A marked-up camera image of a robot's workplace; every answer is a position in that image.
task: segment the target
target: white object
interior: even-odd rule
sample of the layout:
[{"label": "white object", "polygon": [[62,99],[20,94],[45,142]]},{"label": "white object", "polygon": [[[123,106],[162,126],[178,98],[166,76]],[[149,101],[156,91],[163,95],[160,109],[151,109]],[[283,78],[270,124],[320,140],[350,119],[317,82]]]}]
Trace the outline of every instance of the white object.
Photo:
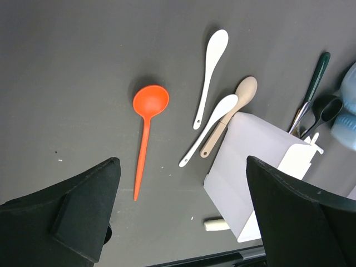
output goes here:
[{"label": "white object", "polygon": [[205,231],[223,231],[230,227],[224,219],[209,220],[204,222]]},{"label": "white object", "polygon": [[205,78],[204,85],[202,88],[199,108],[195,116],[195,121],[193,123],[193,129],[196,130],[201,125],[202,116],[204,113],[205,102],[207,98],[207,92],[209,90],[209,84],[211,80],[212,73],[214,72],[215,66],[218,63],[220,57],[223,55],[226,46],[228,45],[229,35],[224,30],[221,29],[215,32],[206,48],[206,58],[205,58]]},{"label": "white object", "polygon": [[356,186],[355,188],[350,192],[350,194],[347,196],[349,199],[356,200]]},{"label": "white object", "polygon": [[322,155],[324,153],[324,150],[316,144],[318,138],[319,138],[319,133],[316,132],[312,139],[310,138],[310,136],[307,136],[306,139],[304,139],[304,142],[314,146],[316,150]]},{"label": "white object", "polygon": [[205,178],[204,189],[238,242],[261,237],[246,178],[246,158],[256,156],[301,179],[316,151],[314,146],[254,115],[235,114]]},{"label": "white object", "polygon": [[289,134],[291,134],[294,129],[297,127],[298,123],[302,120],[303,116],[311,109],[311,106],[313,105],[312,101],[306,102],[298,112],[297,116],[295,117],[295,120],[293,121],[293,124],[289,130]]},{"label": "white object", "polygon": [[198,139],[195,141],[195,143],[192,145],[188,153],[183,157],[183,159],[179,162],[180,167],[184,167],[194,152],[197,150],[199,147],[200,143],[203,141],[204,137],[206,134],[209,132],[210,128],[216,123],[221,117],[223,117],[226,113],[228,113],[230,110],[233,109],[233,107],[236,105],[238,102],[238,96],[237,95],[228,95],[225,96],[215,107],[214,111],[211,114],[210,119],[208,120],[203,132],[200,134]]}]

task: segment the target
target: white utensil holder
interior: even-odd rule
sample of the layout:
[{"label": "white utensil holder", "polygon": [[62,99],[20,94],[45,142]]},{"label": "white utensil holder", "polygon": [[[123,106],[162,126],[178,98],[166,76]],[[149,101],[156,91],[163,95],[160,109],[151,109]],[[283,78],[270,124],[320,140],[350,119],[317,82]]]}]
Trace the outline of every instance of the white utensil holder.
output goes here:
[{"label": "white utensil holder", "polygon": [[258,157],[301,180],[316,151],[315,146],[254,115],[235,114],[205,178],[204,189],[238,242],[261,238],[246,179],[246,158]]}]

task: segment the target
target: metal utensil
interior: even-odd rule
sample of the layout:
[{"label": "metal utensil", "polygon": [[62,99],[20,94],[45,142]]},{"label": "metal utensil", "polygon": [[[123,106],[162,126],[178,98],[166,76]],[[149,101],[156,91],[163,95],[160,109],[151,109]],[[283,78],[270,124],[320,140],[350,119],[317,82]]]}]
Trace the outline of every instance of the metal utensil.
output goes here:
[{"label": "metal utensil", "polygon": [[228,125],[230,119],[233,117],[233,115],[236,112],[238,112],[241,108],[243,108],[248,103],[250,103],[250,101],[252,100],[252,98],[254,98],[256,94],[256,90],[257,90],[257,80],[255,79],[255,77],[250,76],[245,78],[242,82],[240,82],[235,92],[235,94],[239,98],[237,104],[217,123],[209,139],[205,142],[205,145],[200,150],[201,157],[209,156],[211,150],[214,148],[221,134],[223,134],[226,125]]},{"label": "metal utensil", "polygon": [[307,129],[302,135],[301,139],[304,140],[308,137],[317,127],[321,124],[331,121],[343,108],[343,101],[338,96],[325,95],[317,98],[313,103],[313,114],[315,116],[315,122]]},{"label": "metal utensil", "polygon": [[200,127],[202,115],[204,113],[207,92],[209,90],[209,84],[211,80],[212,73],[215,69],[216,64],[218,63],[220,57],[223,55],[226,46],[228,45],[229,35],[224,30],[221,29],[215,32],[207,44],[206,48],[206,58],[205,58],[205,78],[204,85],[202,88],[199,108],[196,113],[196,117],[193,124],[193,129],[196,130]]},{"label": "metal utensil", "polygon": [[[305,97],[303,102],[301,103],[301,107],[303,108],[305,105],[309,106],[311,104],[311,101],[315,95],[315,92],[317,91],[317,88],[320,84],[320,80],[323,77],[323,74],[325,72],[325,69],[328,66],[329,60],[330,60],[330,53],[329,52],[324,52],[320,55],[319,57],[319,61],[318,64],[315,68],[315,71],[313,73],[312,79],[310,81],[308,90],[306,91]],[[301,116],[299,116],[300,111],[302,110],[302,108],[298,109],[298,111],[295,114],[295,117],[293,119],[293,123],[291,128],[289,129],[288,133],[292,133],[294,131],[294,129],[296,128],[296,126],[298,125],[297,120],[304,116],[304,114],[302,114]]]},{"label": "metal utensil", "polygon": [[225,96],[215,107],[214,111],[211,114],[210,119],[208,120],[203,132],[200,134],[198,139],[195,141],[195,143],[192,145],[190,150],[187,152],[187,154],[183,157],[183,159],[179,162],[180,167],[184,167],[194,152],[197,150],[199,147],[200,143],[206,136],[206,134],[209,132],[210,128],[216,123],[221,117],[223,117],[226,113],[228,113],[238,102],[238,96],[237,95],[228,95]]}]

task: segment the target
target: ladle handle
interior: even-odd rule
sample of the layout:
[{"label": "ladle handle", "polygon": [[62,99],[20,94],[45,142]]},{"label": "ladle handle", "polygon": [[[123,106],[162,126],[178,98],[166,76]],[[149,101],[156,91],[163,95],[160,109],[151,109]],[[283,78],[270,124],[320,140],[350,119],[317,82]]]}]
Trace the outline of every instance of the ladle handle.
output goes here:
[{"label": "ladle handle", "polygon": [[307,129],[302,136],[300,137],[300,139],[304,140],[306,139],[312,132],[314,132],[314,130],[316,128],[318,128],[321,124],[323,124],[324,122],[322,120],[316,121],[311,128]]},{"label": "ladle handle", "polygon": [[133,195],[134,195],[133,198],[135,201],[139,197],[142,175],[144,174],[147,144],[149,142],[149,135],[150,135],[150,122],[151,122],[150,120],[144,120],[144,131],[142,133],[142,141],[141,141],[139,160],[137,162],[135,190],[133,192]]},{"label": "ladle handle", "polygon": [[219,140],[220,136],[223,134],[224,130],[226,128],[226,125],[223,124],[222,122],[218,122],[217,125],[215,126],[214,131],[210,135],[209,139],[205,142],[205,145],[203,148],[200,150],[200,156],[201,157],[208,157],[211,150],[214,148],[215,144]]},{"label": "ladle handle", "polygon": [[306,103],[313,99],[315,92],[320,84],[320,80],[322,79],[323,74],[328,66],[329,60],[330,60],[329,52],[324,52],[320,55],[318,64],[317,64],[315,71],[313,73],[308,90],[306,91],[306,95],[305,95],[303,103]]}]

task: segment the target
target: dark green handle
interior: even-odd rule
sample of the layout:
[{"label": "dark green handle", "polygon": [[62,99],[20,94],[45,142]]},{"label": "dark green handle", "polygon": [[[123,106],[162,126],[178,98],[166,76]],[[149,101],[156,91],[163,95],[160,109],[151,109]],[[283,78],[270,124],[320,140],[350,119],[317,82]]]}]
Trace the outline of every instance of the dark green handle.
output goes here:
[{"label": "dark green handle", "polygon": [[315,68],[312,79],[310,81],[310,85],[306,92],[303,104],[313,99],[315,92],[317,91],[317,88],[319,86],[320,80],[322,79],[325,69],[328,66],[329,60],[330,60],[330,53],[329,52],[322,53],[322,55],[319,58],[317,67]]}]

